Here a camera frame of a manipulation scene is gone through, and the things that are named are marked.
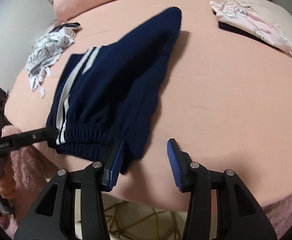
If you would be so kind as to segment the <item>person left hand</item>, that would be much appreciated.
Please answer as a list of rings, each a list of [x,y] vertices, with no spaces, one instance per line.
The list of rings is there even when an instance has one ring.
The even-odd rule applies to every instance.
[[[0,177],[0,195],[4,199],[11,200],[16,196],[16,181],[10,157],[6,158],[4,174]]]

